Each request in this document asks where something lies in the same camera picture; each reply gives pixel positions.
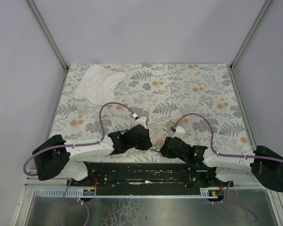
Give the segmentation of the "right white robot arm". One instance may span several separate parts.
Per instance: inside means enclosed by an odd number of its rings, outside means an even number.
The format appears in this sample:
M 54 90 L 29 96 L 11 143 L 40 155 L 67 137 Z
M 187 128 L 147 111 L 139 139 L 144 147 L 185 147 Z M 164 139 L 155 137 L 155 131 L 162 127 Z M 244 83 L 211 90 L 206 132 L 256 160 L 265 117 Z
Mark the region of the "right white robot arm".
M 271 149 L 258 145 L 245 154 L 212 151 L 207 146 L 189 145 L 178 137 L 167 137 L 160 149 L 163 157 L 178 158 L 193 170 L 215 170 L 215 178 L 222 182 L 258 183 L 283 193 L 283 157 Z

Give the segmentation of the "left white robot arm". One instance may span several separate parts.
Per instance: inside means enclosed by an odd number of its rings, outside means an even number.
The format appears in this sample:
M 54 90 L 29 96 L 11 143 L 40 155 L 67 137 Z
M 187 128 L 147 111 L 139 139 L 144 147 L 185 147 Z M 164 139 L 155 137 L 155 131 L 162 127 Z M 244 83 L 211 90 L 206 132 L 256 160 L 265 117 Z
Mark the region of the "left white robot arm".
M 80 181 L 88 176 L 84 161 L 91 156 L 123 154 L 132 148 L 145 151 L 151 147 L 149 129 L 136 125 L 130 130 L 109 133 L 101 142 L 66 141 L 61 135 L 54 135 L 32 154 L 40 181 L 57 176 Z

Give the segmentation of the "beige brown stapler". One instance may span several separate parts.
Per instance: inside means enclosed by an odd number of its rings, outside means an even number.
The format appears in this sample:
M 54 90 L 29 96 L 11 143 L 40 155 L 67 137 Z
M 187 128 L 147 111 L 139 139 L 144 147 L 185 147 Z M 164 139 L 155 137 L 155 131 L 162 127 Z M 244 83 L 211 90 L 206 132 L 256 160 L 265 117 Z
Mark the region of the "beige brown stapler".
M 155 152 L 160 152 L 160 149 L 158 149 L 156 146 L 151 147 L 150 149 Z

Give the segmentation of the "grey cardboard box sleeve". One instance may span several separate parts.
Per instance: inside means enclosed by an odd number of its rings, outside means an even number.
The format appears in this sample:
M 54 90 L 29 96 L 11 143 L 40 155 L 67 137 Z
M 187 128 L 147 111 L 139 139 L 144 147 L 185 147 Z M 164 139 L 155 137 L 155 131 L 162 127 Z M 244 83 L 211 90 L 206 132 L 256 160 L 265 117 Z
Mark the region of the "grey cardboard box sleeve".
M 176 131 L 175 125 L 176 125 L 176 121 L 171 119 L 171 120 L 163 127 L 163 129 L 164 129 L 165 131 L 167 131 L 167 132 Z

